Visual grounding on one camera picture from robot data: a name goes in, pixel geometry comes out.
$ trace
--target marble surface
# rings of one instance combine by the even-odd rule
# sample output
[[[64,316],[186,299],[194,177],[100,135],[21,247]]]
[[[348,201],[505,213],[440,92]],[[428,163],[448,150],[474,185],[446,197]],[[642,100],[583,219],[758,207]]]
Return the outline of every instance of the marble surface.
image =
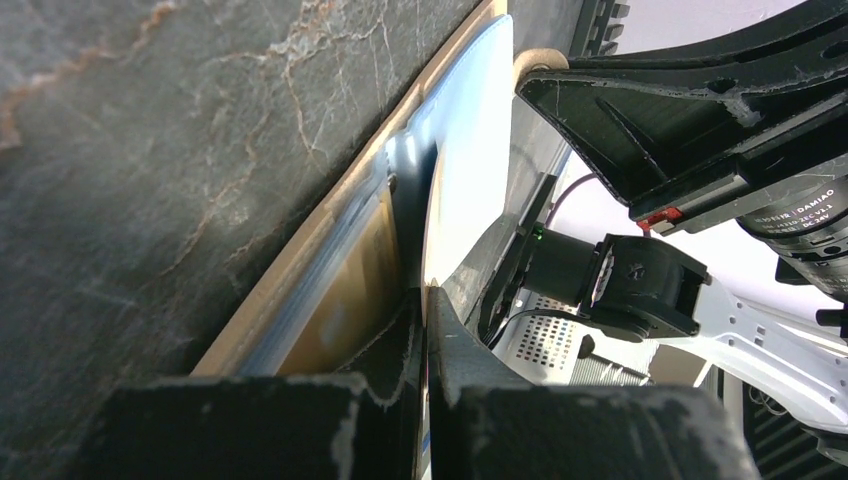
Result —
[[[0,476],[56,474],[116,384],[187,373],[476,3],[0,3]],[[517,51],[567,51],[579,0],[513,3]],[[561,147],[522,107],[460,313]]]

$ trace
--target cylindrical black motor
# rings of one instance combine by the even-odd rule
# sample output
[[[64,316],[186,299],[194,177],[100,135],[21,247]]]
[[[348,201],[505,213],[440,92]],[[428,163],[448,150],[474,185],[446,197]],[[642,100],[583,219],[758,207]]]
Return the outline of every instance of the cylindrical black motor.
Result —
[[[848,177],[737,219],[831,298],[848,303]]]

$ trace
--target red clip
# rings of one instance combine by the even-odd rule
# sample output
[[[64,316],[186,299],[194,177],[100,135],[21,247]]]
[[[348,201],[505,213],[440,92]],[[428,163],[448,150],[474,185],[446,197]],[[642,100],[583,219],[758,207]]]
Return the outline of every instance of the red clip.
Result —
[[[675,207],[669,207],[665,210],[651,215],[650,217],[646,218],[645,220],[642,220],[641,222],[638,222],[637,225],[639,225],[639,228],[641,228],[642,231],[647,232],[651,230],[651,227],[662,221],[673,222],[674,220],[678,220],[681,218],[683,218],[683,212],[681,212]]]

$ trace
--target hole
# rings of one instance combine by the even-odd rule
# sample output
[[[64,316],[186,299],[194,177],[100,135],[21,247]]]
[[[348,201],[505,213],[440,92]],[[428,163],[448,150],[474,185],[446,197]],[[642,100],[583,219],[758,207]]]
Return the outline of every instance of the hole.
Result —
[[[707,83],[707,89],[713,93],[722,94],[736,86],[736,80],[732,78],[717,78]]]
[[[848,53],[848,40],[842,40],[827,47],[822,52],[822,58],[832,60]]]

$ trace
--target white wall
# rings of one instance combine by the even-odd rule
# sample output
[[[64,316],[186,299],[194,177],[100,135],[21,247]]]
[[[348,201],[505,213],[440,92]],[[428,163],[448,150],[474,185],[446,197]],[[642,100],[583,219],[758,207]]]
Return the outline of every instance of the white wall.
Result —
[[[671,47],[720,36],[780,13],[798,0],[629,0],[618,53]],[[565,182],[589,173],[576,157],[569,161]],[[587,241],[606,233],[639,235],[641,230],[599,182],[574,191],[554,220],[553,228]],[[697,235],[677,233],[665,239],[710,268],[736,295],[791,315],[813,319],[819,308],[839,308],[815,287],[792,287],[774,281],[777,255],[749,237],[735,222]]]

